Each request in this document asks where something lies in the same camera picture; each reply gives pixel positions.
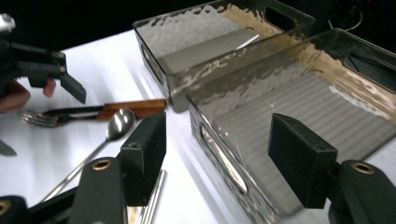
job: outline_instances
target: knife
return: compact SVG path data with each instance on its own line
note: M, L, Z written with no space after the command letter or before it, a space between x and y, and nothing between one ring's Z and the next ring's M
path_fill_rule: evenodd
M0 154L2 154L3 156L16 156L17 155L15 150L12 149L12 147L7 145L2 140L0 140Z
M154 99L154 100L142 100L132 102L119 102L109 103L104 105L94 106L80 106L80 107L69 107L60 109L51 109L42 114L44 115L63 115L63 114L80 114L80 113L91 113L98 112L97 119L111 118L114 113L118 110L128 108L134 112L136 119L143 119L147 116L163 112L166 108L165 99Z

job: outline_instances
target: transparent tray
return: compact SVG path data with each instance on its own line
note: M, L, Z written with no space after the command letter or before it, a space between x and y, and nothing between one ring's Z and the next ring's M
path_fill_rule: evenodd
M146 67L169 105L183 112L189 105L188 88L221 73L221 64L239 49L284 33L299 39L309 35L314 22L276 0L231 0L136 21L133 27Z
M364 160L396 135L396 55L331 30L191 87L191 130L255 223L302 206L267 155L273 113L294 117Z

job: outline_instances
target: dark background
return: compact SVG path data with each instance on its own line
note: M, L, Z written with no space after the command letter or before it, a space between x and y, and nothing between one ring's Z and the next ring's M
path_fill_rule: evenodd
M396 52L396 0L279 0L318 20L315 32L347 29L378 46ZM67 49L132 29L134 21L155 17L207 0L0 0L0 13L17 27L5 39L48 49Z

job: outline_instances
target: spoon handle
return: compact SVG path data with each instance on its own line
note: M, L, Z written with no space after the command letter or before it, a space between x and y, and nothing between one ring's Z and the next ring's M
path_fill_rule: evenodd
M41 202L56 196L107 144L107 140L97 147L84 161L82 161L58 186L56 186Z

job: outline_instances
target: white table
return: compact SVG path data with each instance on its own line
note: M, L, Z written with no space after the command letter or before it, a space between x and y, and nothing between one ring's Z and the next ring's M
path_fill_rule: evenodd
M163 98L143 64L134 31L113 35L64 50L69 74L87 90L86 105ZM52 98L40 89L32 93L26 109L81 106L58 83ZM189 112L166 109L167 154L163 189L153 223L250 223L216 169L192 137ZM0 139L12 146L17 157L0 156L0 196L20 195L28 206L39 203L80 162L105 140L106 122L79 121L62 128L45 129L23 124L17 114L0 117ZM126 137L110 143L97 158L115 157ZM382 169L396 183L395 143L368 162ZM66 189L78 184L76 178ZM311 217L327 222L325 211L304 211L287 223L309 223Z

